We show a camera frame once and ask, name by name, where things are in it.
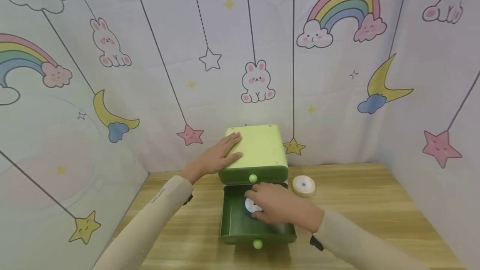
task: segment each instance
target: pink star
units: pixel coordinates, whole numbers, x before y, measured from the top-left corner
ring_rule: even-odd
[[[192,143],[203,144],[200,140],[200,135],[203,134],[203,130],[193,130],[188,124],[185,125],[185,130],[177,135],[185,140],[185,146],[188,146]]]
[[[435,157],[440,167],[445,168],[448,158],[462,157],[460,152],[450,145],[448,130],[439,135],[432,135],[428,131],[424,131],[423,133],[427,139],[427,144],[422,152]]]

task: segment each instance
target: yellow star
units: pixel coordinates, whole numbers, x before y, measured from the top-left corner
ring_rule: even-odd
[[[191,80],[188,80],[188,84],[187,84],[187,87],[189,87],[190,89],[193,90],[193,87],[195,87],[196,83],[194,83],[193,81]]]
[[[88,241],[92,236],[92,232],[96,231],[100,226],[102,226],[100,223],[95,221],[95,211],[91,212],[86,218],[76,217],[75,225],[77,226],[77,230],[73,233],[72,237],[70,237],[69,242],[82,239],[85,245],[88,244]]]
[[[227,7],[229,10],[231,10],[234,4],[235,4],[235,2],[233,2],[231,0],[227,0],[223,3],[223,6]]]
[[[57,175],[64,175],[67,167],[65,166],[57,166]]]
[[[300,150],[305,148],[305,145],[301,145],[301,144],[297,143],[295,138],[293,138],[288,143],[283,143],[283,146],[285,146],[285,148],[287,148],[287,154],[288,153],[295,153],[295,154],[301,155]]]
[[[313,113],[313,112],[315,112],[316,110],[317,110],[317,109],[316,109],[315,107],[313,107],[313,105],[311,105],[311,106],[307,109],[307,111],[308,111],[309,113]]]

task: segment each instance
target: rainbow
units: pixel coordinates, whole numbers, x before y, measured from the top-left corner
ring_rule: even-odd
[[[343,18],[356,18],[359,28],[367,14],[380,17],[380,0],[319,0],[313,7],[308,20],[317,20],[321,28],[330,33],[335,23]]]
[[[0,85],[7,87],[7,73],[20,67],[32,68],[42,76],[43,63],[57,67],[57,62],[34,43],[6,33],[0,33]]]

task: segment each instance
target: table surface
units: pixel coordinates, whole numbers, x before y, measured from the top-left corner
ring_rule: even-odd
[[[163,172],[149,176],[113,237],[173,175]],[[342,213],[431,269],[464,269],[383,164],[292,166],[289,184],[297,175],[307,175],[316,183],[315,195],[307,200]],[[310,234],[299,227],[297,241],[290,245],[261,250],[251,245],[225,245],[218,239],[222,203],[218,175],[196,182],[192,201],[165,226],[141,269],[354,269],[327,250],[311,246]]]

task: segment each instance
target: green round knob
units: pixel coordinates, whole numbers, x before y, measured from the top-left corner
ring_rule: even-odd
[[[248,179],[252,184],[254,184],[255,182],[257,182],[258,177],[255,174],[250,174]]]
[[[253,241],[253,247],[255,247],[255,249],[262,249],[263,247],[263,242],[261,240],[255,240]]]

